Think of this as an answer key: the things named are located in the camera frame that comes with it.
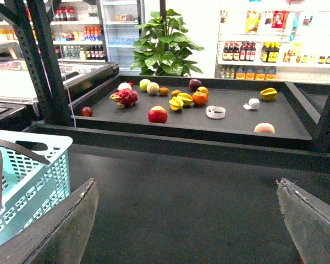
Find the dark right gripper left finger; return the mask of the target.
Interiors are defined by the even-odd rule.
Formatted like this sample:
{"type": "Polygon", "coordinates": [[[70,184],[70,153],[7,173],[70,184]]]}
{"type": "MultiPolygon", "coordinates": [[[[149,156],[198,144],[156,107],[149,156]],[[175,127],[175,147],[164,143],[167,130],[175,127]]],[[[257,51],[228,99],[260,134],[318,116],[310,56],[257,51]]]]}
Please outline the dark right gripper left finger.
{"type": "Polygon", "coordinates": [[[80,263],[98,204],[93,178],[0,246],[0,263],[80,263]]]}

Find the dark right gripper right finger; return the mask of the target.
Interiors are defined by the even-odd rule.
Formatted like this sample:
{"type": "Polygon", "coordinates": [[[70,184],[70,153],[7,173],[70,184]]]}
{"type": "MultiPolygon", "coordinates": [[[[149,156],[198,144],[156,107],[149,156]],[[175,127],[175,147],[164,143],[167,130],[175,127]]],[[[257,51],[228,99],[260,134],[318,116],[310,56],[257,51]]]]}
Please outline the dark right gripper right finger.
{"type": "Polygon", "coordinates": [[[330,263],[330,205],[283,178],[277,189],[285,226],[304,263],[330,263]]]}

